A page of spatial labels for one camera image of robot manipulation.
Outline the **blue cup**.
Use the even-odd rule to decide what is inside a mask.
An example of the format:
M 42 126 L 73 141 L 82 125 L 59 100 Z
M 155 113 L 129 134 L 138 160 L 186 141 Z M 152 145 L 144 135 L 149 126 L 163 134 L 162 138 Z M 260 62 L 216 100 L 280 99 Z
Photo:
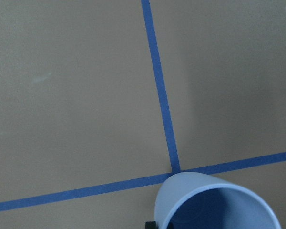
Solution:
M 279 229 L 270 206 L 255 192 L 196 172 L 169 177 L 154 208 L 158 229 Z

